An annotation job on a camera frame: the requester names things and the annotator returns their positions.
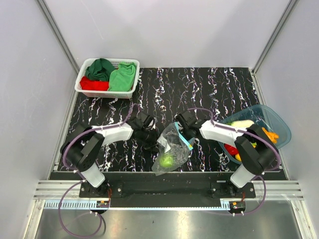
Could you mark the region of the clear zip top bag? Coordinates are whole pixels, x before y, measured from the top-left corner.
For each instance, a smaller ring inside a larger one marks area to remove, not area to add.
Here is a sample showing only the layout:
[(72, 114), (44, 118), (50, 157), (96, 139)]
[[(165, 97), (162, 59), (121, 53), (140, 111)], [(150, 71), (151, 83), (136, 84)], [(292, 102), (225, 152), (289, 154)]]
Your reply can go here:
[[(187, 162), (188, 157), (193, 150), (195, 138), (187, 140), (182, 136), (180, 130), (181, 127), (179, 124), (177, 122), (172, 122), (161, 133), (160, 136), (163, 136), (165, 139), (167, 139), (170, 145), (170, 150), (168, 152), (164, 152), (164, 148), (158, 144), (159, 154), (152, 166), (152, 172), (156, 176), (172, 172)], [(167, 153), (171, 154), (174, 158), (174, 164), (170, 168), (161, 167), (159, 162), (160, 157)]]

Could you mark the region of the red fake bell pepper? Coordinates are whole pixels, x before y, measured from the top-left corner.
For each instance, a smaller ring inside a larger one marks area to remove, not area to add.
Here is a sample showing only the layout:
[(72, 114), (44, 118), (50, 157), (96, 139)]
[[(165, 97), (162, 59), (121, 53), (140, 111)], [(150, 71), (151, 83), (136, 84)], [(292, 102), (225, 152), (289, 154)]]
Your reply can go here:
[(235, 156), (236, 154), (238, 154), (238, 150), (237, 148), (231, 146), (231, 145), (228, 145), (228, 144), (224, 144), (224, 147), (226, 149), (226, 151), (232, 155), (232, 156)]

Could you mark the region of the beige fake egg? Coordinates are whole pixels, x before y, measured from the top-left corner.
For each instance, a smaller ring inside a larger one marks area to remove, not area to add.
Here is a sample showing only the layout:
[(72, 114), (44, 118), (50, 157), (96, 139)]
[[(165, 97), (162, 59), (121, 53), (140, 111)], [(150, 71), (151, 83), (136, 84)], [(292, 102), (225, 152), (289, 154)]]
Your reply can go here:
[(249, 128), (253, 124), (254, 124), (254, 122), (252, 120), (246, 119), (246, 120), (233, 121), (231, 123), (231, 126), (232, 127), (237, 127), (237, 128)]

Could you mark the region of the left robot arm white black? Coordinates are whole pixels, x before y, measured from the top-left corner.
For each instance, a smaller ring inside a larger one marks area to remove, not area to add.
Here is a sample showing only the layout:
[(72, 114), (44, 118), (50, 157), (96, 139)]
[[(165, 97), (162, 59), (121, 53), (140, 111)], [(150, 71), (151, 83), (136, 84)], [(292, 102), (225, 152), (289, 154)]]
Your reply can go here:
[(145, 150), (159, 152), (156, 119), (145, 113), (128, 118), (124, 123), (108, 126), (79, 125), (60, 148), (65, 167), (71, 166), (90, 185), (96, 197), (108, 190), (106, 177), (99, 170), (96, 159), (100, 149), (110, 143), (136, 139)]

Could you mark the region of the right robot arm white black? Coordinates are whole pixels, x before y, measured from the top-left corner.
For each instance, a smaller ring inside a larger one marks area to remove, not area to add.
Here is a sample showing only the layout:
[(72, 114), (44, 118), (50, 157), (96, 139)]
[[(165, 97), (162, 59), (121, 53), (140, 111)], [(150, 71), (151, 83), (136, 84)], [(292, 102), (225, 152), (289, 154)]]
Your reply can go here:
[(242, 164), (231, 175), (226, 191), (231, 197), (238, 197), (244, 192), (244, 186), (262, 173), (277, 160), (280, 155), (261, 126), (233, 127), (216, 122), (210, 113), (210, 119), (198, 120), (190, 109), (178, 114), (175, 121), (181, 127), (181, 134), (186, 139), (204, 138), (215, 140), (237, 149)]

